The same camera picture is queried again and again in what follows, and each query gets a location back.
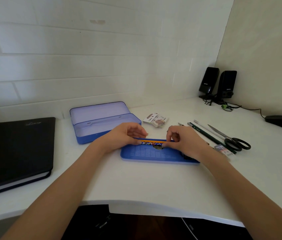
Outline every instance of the scissors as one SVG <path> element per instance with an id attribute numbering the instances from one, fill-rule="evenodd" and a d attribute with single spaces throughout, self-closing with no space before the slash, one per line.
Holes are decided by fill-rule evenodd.
<path id="1" fill-rule="evenodd" d="M 251 149 L 251 145 L 248 144 L 246 141 L 243 141 L 243 140 L 238 139 L 238 138 L 231 138 L 231 137 L 227 136 L 226 134 L 220 132 L 219 130 L 215 129 L 214 127 L 212 127 L 212 126 L 210 126 L 210 127 L 216 133 L 218 133 L 221 136 L 225 137 L 225 139 L 224 139 L 225 145 L 227 145 L 228 147 L 230 147 L 234 151 L 240 152 L 242 149 L 244 149 L 244 150 Z"/>

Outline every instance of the black speaker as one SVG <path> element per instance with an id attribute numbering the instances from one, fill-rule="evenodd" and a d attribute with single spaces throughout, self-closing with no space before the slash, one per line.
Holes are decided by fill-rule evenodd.
<path id="1" fill-rule="evenodd" d="M 233 95 L 237 71 L 224 71 L 220 76 L 217 99 L 228 99 Z"/>
<path id="2" fill-rule="evenodd" d="M 218 80 L 219 72 L 219 68 L 208 67 L 205 71 L 199 91 L 205 93 L 206 96 L 211 94 Z"/>

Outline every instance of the scissor blade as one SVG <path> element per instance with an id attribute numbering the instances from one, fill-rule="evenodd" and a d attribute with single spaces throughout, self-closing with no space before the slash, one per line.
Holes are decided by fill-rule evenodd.
<path id="1" fill-rule="evenodd" d="M 212 130 L 214 130 L 216 133 L 220 134 L 221 136 L 227 137 L 226 134 L 224 134 L 224 133 L 220 132 L 219 130 L 215 129 L 213 126 L 210 126 L 210 127 L 211 127 Z"/>

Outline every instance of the green pencil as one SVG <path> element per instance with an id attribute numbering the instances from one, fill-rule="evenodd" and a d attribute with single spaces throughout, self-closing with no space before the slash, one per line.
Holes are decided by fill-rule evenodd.
<path id="1" fill-rule="evenodd" d="M 233 154 L 236 154 L 236 151 L 234 151 L 233 149 L 230 149 L 227 145 L 225 145 L 224 143 L 222 143 L 219 140 L 215 139 L 213 136 L 211 136 L 210 134 L 208 134 L 205 131 L 203 131 L 200 127 L 197 127 L 196 125 L 192 124 L 191 122 L 188 122 L 188 125 L 191 126 L 193 129 L 195 129 L 196 131 L 198 131 L 199 133 L 201 133 L 202 135 L 204 135 L 207 138 L 209 138 L 214 143 L 216 143 L 218 145 L 222 145 L 226 149 L 228 149 L 230 152 L 232 152 Z"/>

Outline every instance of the hand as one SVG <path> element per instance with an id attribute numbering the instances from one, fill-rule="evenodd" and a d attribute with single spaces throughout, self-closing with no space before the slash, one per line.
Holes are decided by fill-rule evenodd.
<path id="1" fill-rule="evenodd" d="M 138 123 L 122 123 L 93 143 L 101 146 L 105 153 L 109 153 L 128 144 L 140 145 L 141 141 L 134 138 L 145 138 L 147 135 Z"/>
<path id="2" fill-rule="evenodd" d="M 170 126 L 167 131 L 167 142 L 162 147 L 170 147 L 183 152 L 198 161 L 205 151 L 212 149 L 194 129 L 189 126 Z"/>

